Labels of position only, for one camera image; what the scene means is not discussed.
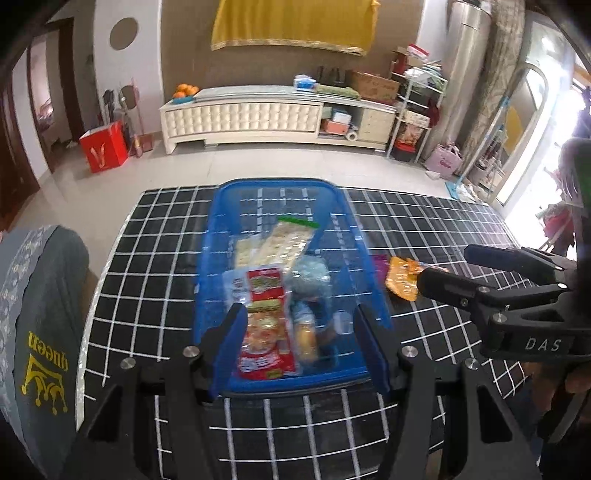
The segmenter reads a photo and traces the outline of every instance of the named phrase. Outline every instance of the blue plastic basket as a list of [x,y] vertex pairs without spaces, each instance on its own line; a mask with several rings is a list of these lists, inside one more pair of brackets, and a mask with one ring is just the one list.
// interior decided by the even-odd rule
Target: blue plastic basket
[[[351,316],[359,303],[372,307],[383,325],[392,327],[384,294],[376,284],[374,264],[343,193],[334,185],[313,179],[235,180],[221,186],[212,201],[202,253],[197,263],[195,344],[205,331],[224,318],[226,306],[222,274],[233,268],[232,235],[269,232],[280,215],[313,220],[320,227],[308,252],[321,256],[332,281],[332,313]],[[317,320],[317,327],[324,322]],[[276,380],[245,380],[234,375],[227,390],[271,393],[335,385],[368,376],[352,325],[339,335],[324,358],[301,376]]]

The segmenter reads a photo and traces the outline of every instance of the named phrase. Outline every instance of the person's hand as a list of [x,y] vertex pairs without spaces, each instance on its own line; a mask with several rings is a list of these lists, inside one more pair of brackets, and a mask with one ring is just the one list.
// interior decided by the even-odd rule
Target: person's hand
[[[532,396],[535,406],[542,412],[552,408],[552,399],[562,382],[563,373],[543,364],[522,363],[526,376],[532,375]],[[570,394],[584,393],[591,390],[591,362],[579,365],[566,377],[564,389]],[[591,402],[583,407],[579,423],[591,423]]]

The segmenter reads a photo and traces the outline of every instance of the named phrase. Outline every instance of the white wall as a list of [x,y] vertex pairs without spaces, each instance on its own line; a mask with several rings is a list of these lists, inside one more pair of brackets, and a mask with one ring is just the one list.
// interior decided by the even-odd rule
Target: white wall
[[429,52],[429,60],[443,60],[447,37],[447,0],[425,0],[416,45]]
[[39,113],[41,106],[50,98],[46,41],[47,37],[44,35],[31,46],[31,91],[36,113]]
[[[161,130],[158,112],[164,103],[161,12],[162,0],[142,1],[141,4],[137,0],[96,0],[94,51],[98,95],[101,98],[105,90],[117,92],[133,78],[139,89],[139,107],[147,132]],[[117,51],[109,44],[109,36],[113,26],[125,17],[137,20],[138,34],[129,47]]]
[[39,143],[35,120],[29,100],[27,80],[27,52],[22,54],[12,70],[12,95],[14,97],[14,109],[17,116],[18,129],[21,134],[22,145],[29,159],[29,164],[39,180],[49,170],[45,155]]
[[98,126],[99,113],[92,51],[95,0],[70,0],[52,17],[51,21],[68,17],[74,18],[73,56],[76,95],[84,128],[90,130]]
[[58,138],[61,142],[66,142],[72,138],[66,114],[66,104],[64,103],[64,92],[61,87],[59,44],[59,31],[53,30],[49,32],[47,34],[47,80],[49,81],[49,93],[53,107],[51,143]]

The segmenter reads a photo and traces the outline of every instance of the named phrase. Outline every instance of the wall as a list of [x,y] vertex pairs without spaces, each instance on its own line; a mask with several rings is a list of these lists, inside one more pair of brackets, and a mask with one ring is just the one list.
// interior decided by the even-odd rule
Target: wall
[[447,37],[447,0],[425,0],[416,45],[429,52],[429,60],[443,60]]
[[167,98],[179,83],[201,88],[291,84],[295,74],[314,75],[319,65],[387,76],[391,50],[415,42],[423,8],[423,0],[381,0],[374,44],[366,57],[355,57],[316,48],[278,46],[211,51],[218,4],[218,0],[164,0],[162,73]]
[[47,36],[41,35],[35,38],[31,45],[31,90],[36,113],[39,113],[41,106],[50,98],[46,42]]
[[[164,103],[160,62],[161,9],[162,0],[143,1],[141,6],[137,0],[96,0],[95,9],[94,52],[99,96],[105,90],[117,91],[130,84],[133,78],[139,89],[139,107],[148,132],[161,130],[158,108]],[[179,10],[175,15],[184,17],[184,12]],[[117,51],[109,44],[109,36],[113,26],[125,17],[135,18],[139,30],[129,47]]]
[[74,18],[74,81],[80,114],[87,130],[98,126],[99,104],[93,58],[95,0],[70,0],[50,21]]
[[45,155],[39,143],[35,120],[29,100],[27,80],[27,52],[24,52],[12,70],[12,95],[14,97],[14,109],[17,116],[18,130],[21,134],[22,145],[25,148],[29,164],[39,180],[49,171]]
[[72,138],[68,117],[66,115],[66,104],[61,88],[60,77],[60,33],[57,30],[47,34],[47,80],[49,81],[49,93],[53,107],[53,124],[51,126],[51,143],[59,138],[61,142]]

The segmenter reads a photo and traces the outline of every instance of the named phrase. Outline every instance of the red snack bag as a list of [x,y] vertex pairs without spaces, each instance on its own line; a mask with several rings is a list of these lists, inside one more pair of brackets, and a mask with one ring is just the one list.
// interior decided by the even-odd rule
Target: red snack bag
[[249,380],[272,380],[298,371],[284,314],[279,268],[248,272],[252,304],[238,359],[238,374]]

